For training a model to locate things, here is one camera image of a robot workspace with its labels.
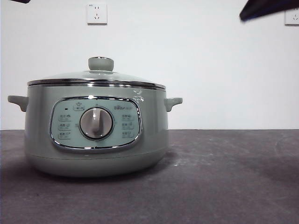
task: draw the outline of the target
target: control panel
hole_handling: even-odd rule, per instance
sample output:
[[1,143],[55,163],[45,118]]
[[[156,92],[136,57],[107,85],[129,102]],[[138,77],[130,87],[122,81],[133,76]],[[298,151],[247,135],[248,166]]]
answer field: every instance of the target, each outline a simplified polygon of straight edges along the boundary
[[127,98],[76,97],[53,109],[50,135],[71,148],[110,148],[129,144],[142,131],[140,110]]

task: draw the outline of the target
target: glass lid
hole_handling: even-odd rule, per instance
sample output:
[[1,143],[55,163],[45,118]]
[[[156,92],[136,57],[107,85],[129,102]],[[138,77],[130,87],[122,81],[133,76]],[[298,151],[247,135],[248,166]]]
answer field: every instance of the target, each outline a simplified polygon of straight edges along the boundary
[[113,72],[114,61],[107,57],[88,59],[90,71],[64,73],[28,82],[28,86],[41,84],[94,84],[94,85],[125,85],[164,89],[164,85],[149,80]]

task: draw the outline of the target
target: silver knob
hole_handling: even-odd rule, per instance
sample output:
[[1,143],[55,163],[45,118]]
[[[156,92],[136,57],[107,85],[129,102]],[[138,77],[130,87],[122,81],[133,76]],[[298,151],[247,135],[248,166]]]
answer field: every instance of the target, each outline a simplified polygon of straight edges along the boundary
[[91,57],[88,66],[90,70],[113,71],[114,61],[107,57]]
[[82,132],[89,138],[105,137],[112,128],[112,117],[102,108],[92,108],[86,111],[80,120]]

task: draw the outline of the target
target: stainless steel rim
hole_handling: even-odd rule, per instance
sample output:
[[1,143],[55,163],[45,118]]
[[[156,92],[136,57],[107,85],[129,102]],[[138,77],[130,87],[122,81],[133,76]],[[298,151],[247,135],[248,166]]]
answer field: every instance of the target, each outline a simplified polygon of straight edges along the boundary
[[94,82],[67,82],[67,83],[35,83],[32,84],[35,81],[28,82],[28,86],[32,87],[35,85],[41,85],[45,87],[52,87],[52,86],[88,86],[88,87],[118,87],[118,88],[134,88],[134,89],[150,89],[150,90],[160,90],[160,91],[166,91],[166,87],[164,85],[159,84],[151,84],[151,85],[140,85],[141,82],[119,82],[119,81],[107,81],[107,82],[100,82],[100,83],[94,83]]

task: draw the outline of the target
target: pot body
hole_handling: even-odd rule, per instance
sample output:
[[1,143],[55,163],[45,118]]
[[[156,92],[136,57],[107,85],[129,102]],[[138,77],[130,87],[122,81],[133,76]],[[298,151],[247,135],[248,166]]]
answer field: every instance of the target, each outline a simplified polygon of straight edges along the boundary
[[[88,96],[126,98],[134,102],[141,117],[142,128],[138,138],[125,147],[105,150],[74,150],[58,144],[51,136],[55,105],[65,98]],[[163,90],[116,85],[41,84],[28,87],[28,98],[26,156],[34,167],[43,172],[76,177],[128,173],[154,165],[168,147],[166,92]]]

